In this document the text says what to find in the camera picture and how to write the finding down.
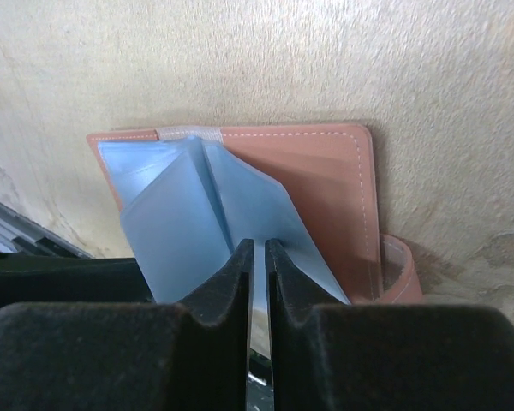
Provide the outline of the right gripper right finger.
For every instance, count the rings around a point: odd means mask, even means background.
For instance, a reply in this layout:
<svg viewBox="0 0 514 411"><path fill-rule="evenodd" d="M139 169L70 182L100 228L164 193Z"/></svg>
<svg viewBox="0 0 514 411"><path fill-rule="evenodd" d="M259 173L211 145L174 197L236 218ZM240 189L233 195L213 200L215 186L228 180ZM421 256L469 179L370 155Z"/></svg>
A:
<svg viewBox="0 0 514 411"><path fill-rule="evenodd" d="M514 410L514 327L471 305L345 305L266 242L277 410Z"/></svg>

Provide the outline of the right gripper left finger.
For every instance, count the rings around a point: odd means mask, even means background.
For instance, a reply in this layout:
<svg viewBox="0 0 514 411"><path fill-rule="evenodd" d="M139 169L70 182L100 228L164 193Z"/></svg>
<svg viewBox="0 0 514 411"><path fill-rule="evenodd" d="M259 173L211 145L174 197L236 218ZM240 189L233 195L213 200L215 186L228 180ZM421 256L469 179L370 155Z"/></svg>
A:
<svg viewBox="0 0 514 411"><path fill-rule="evenodd" d="M243 410L254 245L171 304L133 259L0 253L0 410Z"/></svg>

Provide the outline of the pink leather card holder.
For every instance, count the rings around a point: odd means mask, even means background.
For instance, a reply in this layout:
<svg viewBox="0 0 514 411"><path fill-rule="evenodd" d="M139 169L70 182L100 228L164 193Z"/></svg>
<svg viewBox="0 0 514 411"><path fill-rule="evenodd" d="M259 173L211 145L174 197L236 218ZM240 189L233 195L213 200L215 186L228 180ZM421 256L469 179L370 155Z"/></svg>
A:
<svg viewBox="0 0 514 411"><path fill-rule="evenodd" d="M380 233L374 149L355 123L89 134L152 296L176 301L254 243L251 346L269 355L265 243L345 304L423 297L409 247Z"/></svg>

